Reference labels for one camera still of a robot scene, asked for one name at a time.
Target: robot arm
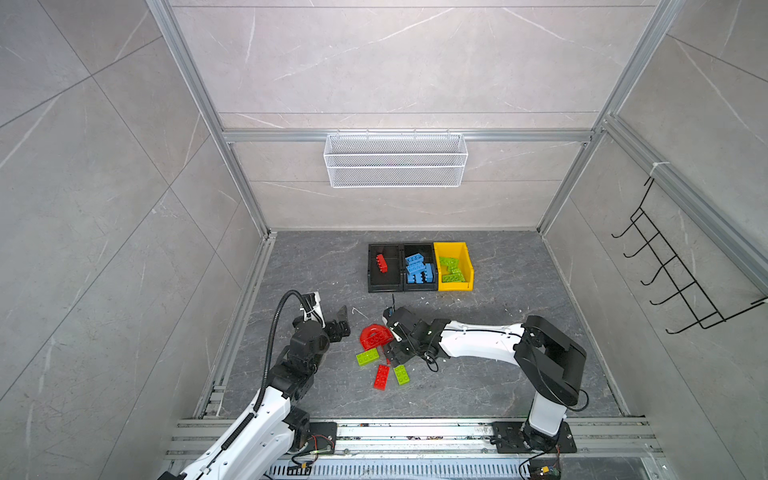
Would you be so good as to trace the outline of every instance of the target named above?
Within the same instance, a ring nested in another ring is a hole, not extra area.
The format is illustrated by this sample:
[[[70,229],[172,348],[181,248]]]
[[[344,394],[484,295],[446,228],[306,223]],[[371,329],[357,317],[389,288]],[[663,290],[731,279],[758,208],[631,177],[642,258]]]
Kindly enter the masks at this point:
[[[438,358],[477,356],[519,366],[536,388],[523,425],[526,444],[545,452],[558,441],[566,411],[578,402],[587,354],[546,319],[531,315],[524,323],[507,326],[446,319],[430,324],[402,307],[387,309],[382,317],[396,338],[385,345],[385,354],[398,363],[414,356],[428,364]]]
[[[301,297],[303,315],[294,319],[290,344],[269,370],[263,398],[260,389],[232,426],[180,475],[166,472],[158,480],[253,480],[261,478],[280,456],[306,444],[310,418],[291,406],[291,400],[298,401],[312,386],[329,344],[349,336],[349,324],[346,306],[339,311],[338,321],[326,322],[319,294]]]
[[[312,386],[329,344],[348,336],[349,324],[345,306],[338,322],[326,322],[317,292],[302,299],[303,315],[293,321],[296,330],[290,344],[269,369],[263,396],[260,390],[237,421],[179,476],[166,472],[158,480],[254,480],[280,456],[306,444],[309,416],[291,406],[291,400],[298,401]],[[273,331],[283,304],[281,300]],[[524,443],[542,452],[557,443],[566,409],[578,401],[586,353],[547,320],[529,316],[524,323],[507,326],[448,319],[427,323],[402,307],[385,310],[383,319],[395,337],[384,345],[384,353],[395,365],[415,356],[430,365],[438,358],[477,356],[519,366],[536,388],[521,429]]]

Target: dark gray floor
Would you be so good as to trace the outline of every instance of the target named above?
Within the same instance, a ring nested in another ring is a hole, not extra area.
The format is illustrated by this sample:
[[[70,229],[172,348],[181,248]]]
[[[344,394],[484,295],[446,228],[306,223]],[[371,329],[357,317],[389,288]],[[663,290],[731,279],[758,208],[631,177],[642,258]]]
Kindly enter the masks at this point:
[[[385,392],[372,387],[379,363],[357,365],[355,355],[362,352],[359,335],[363,327],[382,322],[391,294],[368,293],[368,243],[400,241],[466,242],[475,268],[475,289],[397,293],[397,306],[407,306],[427,320],[441,317],[487,325],[521,322],[530,313],[541,315],[588,353],[582,387],[591,403],[583,412],[569,415],[620,415],[541,238],[536,232],[498,231],[279,233],[227,383],[221,415],[237,417],[255,395],[274,309],[287,290],[297,289],[318,290],[329,319],[347,305],[352,327],[349,338],[331,344],[314,386],[299,403],[311,416],[526,416],[534,388],[519,368],[504,362],[456,358],[440,362],[440,371],[432,373],[422,360],[412,359],[406,364],[408,385],[398,386],[390,375]],[[291,320],[298,313],[297,302],[289,300],[277,330],[276,354],[287,344]]]

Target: storage bin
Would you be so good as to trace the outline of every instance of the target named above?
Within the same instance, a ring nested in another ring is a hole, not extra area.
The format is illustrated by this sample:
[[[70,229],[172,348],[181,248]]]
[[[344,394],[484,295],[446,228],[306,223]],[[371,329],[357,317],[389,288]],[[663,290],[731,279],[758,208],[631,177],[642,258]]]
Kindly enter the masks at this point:
[[[384,256],[387,273],[381,273],[376,256]],[[400,243],[380,243],[368,245],[368,291],[402,292],[405,275],[402,267],[402,245]]]
[[[323,158],[333,188],[458,187],[467,162],[461,134],[330,134]]]
[[[405,259],[410,257],[411,255],[416,255],[417,253],[422,254],[424,257],[424,263],[431,263],[432,265],[435,265],[435,248],[432,243],[404,243],[402,245],[402,258],[403,258],[403,268],[406,267]],[[408,283],[408,273],[404,272],[406,275],[406,281],[402,285],[403,290],[406,292],[435,292],[437,291],[438,286],[438,280],[437,280],[437,270],[435,271],[435,281],[431,283]]]
[[[438,290],[441,292],[468,292],[475,286],[475,269],[469,259],[469,249],[464,242],[435,242],[437,256]],[[448,275],[447,269],[440,264],[440,257],[458,258],[458,268],[466,282],[443,283],[442,276]]]

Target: wire mesh basket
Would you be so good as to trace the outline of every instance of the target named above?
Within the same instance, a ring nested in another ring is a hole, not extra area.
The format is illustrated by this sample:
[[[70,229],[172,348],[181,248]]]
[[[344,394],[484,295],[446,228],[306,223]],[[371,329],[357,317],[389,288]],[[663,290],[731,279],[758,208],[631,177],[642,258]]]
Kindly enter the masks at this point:
[[[467,162],[461,134],[330,134],[323,152],[331,187],[458,187]]]

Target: black storage bin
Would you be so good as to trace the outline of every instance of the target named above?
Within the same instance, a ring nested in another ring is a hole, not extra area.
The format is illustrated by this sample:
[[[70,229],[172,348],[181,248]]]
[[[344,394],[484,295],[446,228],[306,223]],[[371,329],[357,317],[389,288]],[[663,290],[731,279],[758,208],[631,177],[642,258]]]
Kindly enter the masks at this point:
[[[376,256],[382,254],[387,264],[387,273],[381,273]],[[402,292],[406,281],[402,266],[402,245],[400,243],[378,243],[368,245],[368,292]]]
[[[417,253],[422,254],[424,263],[432,264],[432,282],[408,283],[408,270],[406,270],[406,258]],[[436,292],[438,287],[438,271],[435,264],[435,245],[433,243],[403,243],[402,244],[402,288],[406,292]]]

